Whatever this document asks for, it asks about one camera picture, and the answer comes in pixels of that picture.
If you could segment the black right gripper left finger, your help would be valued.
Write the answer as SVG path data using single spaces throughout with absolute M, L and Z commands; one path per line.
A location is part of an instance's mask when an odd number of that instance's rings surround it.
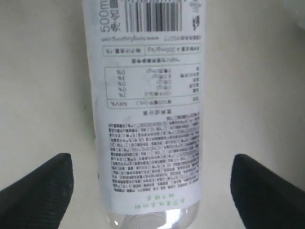
M 57 229 L 73 194 L 69 153 L 59 153 L 0 192 L 2 229 Z

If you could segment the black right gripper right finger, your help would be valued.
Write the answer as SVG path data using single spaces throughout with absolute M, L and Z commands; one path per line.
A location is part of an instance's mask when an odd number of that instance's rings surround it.
M 305 227 L 305 192 L 246 154 L 234 156 L 231 195 L 247 229 Z

